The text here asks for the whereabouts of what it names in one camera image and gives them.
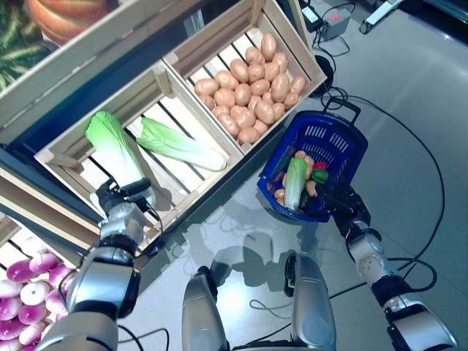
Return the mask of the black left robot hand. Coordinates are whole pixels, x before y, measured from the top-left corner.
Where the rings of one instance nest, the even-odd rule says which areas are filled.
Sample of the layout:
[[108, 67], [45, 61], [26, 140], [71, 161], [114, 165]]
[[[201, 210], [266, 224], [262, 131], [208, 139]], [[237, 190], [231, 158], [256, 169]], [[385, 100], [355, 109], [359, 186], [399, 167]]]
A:
[[156, 205], [156, 195], [148, 178], [126, 186], [119, 186], [111, 178], [90, 195], [90, 200], [103, 210], [105, 216], [122, 203], [134, 203], [143, 213], [153, 210]]

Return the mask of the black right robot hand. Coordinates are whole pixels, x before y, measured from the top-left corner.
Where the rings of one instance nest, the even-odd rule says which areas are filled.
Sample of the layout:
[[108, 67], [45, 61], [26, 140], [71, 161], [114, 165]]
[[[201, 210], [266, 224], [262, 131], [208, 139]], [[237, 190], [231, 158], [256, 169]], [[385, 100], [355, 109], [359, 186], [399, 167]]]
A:
[[317, 193], [338, 227], [356, 222], [370, 225], [368, 208], [345, 178], [328, 179], [324, 184], [318, 184]]

